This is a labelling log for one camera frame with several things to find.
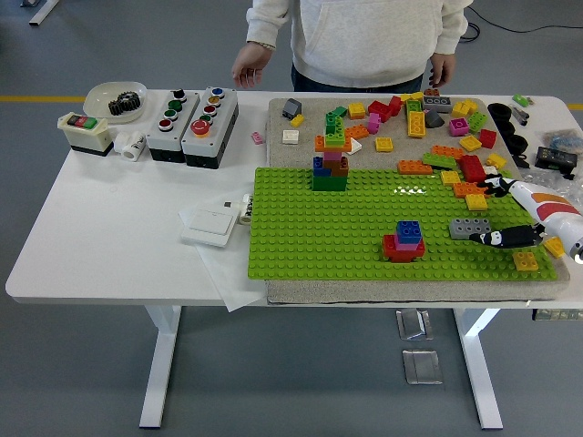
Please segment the person's left hand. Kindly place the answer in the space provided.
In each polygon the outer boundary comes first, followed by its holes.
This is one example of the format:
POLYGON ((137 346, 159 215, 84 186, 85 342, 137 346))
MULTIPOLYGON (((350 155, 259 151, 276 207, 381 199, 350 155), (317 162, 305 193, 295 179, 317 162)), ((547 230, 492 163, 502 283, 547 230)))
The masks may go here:
POLYGON ((452 81, 456 67, 455 54, 433 53, 430 57, 429 85, 432 88, 445 86, 452 81))

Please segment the person's right hand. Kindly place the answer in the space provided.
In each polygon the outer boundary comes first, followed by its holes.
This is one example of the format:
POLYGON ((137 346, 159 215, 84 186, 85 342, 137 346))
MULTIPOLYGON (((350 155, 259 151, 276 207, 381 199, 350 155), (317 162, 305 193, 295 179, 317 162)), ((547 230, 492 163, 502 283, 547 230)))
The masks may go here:
POLYGON ((238 53, 231 75, 236 87, 255 87, 261 82, 263 69, 268 65, 274 51, 255 42, 246 43, 238 53))

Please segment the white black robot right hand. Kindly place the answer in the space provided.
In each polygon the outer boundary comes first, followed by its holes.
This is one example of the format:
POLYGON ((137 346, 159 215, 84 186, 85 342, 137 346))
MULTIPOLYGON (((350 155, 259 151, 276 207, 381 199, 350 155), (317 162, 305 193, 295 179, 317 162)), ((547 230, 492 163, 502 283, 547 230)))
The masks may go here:
POLYGON ((511 195, 536 223, 473 233, 470 240, 499 249, 515 249, 536 246, 542 235, 547 234, 558 237, 576 263, 582 262, 582 214, 555 190, 500 175, 490 176, 477 185, 498 198, 511 195))

